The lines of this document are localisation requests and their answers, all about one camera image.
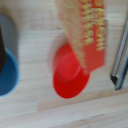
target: red plastic cup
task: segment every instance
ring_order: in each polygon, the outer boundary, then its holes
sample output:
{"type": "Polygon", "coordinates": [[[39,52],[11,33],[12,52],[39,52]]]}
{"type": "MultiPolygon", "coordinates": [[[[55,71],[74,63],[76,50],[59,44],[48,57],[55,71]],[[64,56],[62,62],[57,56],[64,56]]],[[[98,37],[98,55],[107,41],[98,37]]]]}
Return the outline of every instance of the red plastic cup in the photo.
{"type": "Polygon", "coordinates": [[[87,86],[90,74],[85,75],[70,45],[59,49],[54,58],[54,89],[65,99],[80,94],[87,86]]]}

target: cardboard box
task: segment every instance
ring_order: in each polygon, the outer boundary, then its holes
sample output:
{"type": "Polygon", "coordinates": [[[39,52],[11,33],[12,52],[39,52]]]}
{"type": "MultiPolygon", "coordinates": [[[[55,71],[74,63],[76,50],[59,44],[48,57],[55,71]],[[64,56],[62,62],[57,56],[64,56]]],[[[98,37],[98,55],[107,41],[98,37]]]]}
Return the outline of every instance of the cardboard box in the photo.
{"type": "Polygon", "coordinates": [[[59,19],[84,72],[104,65],[106,25],[103,0],[56,0],[59,19]]]}

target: black object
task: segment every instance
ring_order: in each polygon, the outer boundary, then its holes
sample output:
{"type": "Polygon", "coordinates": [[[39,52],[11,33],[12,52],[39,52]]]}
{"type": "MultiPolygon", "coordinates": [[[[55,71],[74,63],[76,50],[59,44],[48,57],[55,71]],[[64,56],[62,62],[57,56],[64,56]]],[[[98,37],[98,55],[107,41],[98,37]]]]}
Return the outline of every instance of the black object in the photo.
{"type": "Polygon", "coordinates": [[[2,69],[6,63],[6,60],[7,60],[7,57],[6,57],[2,33],[0,29],[0,73],[2,72],[2,69]]]}

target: blue cup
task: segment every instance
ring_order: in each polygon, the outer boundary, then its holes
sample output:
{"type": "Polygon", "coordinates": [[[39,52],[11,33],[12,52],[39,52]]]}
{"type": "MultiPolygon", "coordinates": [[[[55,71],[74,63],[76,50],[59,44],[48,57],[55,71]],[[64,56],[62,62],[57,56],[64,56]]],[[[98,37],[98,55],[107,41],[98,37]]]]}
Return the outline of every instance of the blue cup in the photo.
{"type": "Polygon", "coordinates": [[[19,82],[19,66],[13,53],[5,49],[7,61],[0,74],[0,97],[10,94],[19,82]]]}

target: orange box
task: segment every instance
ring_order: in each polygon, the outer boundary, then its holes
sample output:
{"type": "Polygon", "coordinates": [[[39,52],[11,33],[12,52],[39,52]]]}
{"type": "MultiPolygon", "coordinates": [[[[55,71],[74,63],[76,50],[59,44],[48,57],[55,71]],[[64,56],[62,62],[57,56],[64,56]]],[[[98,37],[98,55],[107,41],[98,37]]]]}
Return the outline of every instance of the orange box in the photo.
{"type": "Polygon", "coordinates": [[[59,19],[85,74],[105,62],[103,0],[56,0],[59,19]]]}

